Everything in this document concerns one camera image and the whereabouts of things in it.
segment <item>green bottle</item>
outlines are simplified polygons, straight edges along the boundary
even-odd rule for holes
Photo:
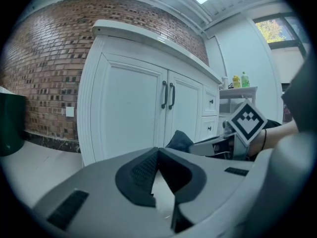
[[[250,87],[249,77],[244,71],[242,72],[241,81],[242,81],[242,87]]]

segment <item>white wall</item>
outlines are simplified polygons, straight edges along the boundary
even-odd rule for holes
[[[268,118],[282,122],[282,87],[275,61],[264,37],[252,20],[237,14],[207,30],[216,36],[228,73],[241,77],[245,71],[250,86],[257,86],[257,108]]]
[[[304,59],[298,47],[272,50],[281,83],[290,83],[294,78]]]
[[[222,59],[221,50],[219,48],[218,41],[216,37],[212,37],[205,41],[205,46],[207,50],[208,60],[210,62],[210,68],[213,69],[220,77],[227,75],[225,66]]]

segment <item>hand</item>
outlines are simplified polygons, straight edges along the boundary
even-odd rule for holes
[[[249,147],[248,155],[252,156],[261,152],[265,137],[265,130],[261,130],[259,134],[252,140]]]

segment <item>brick wall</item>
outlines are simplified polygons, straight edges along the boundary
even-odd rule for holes
[[[15,29],[2,54],[0,84],[27,97],[26,129],[77,140],[77,93],[97,19],[140,26],[183,46],[208,64],[204,41],[167,12],[136,0],[64,0],[49,5]]]

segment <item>black baseboard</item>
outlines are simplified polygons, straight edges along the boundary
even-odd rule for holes
[[[54,150],[81,153],[78,141],[68,141],[25,132],[25,140]]]

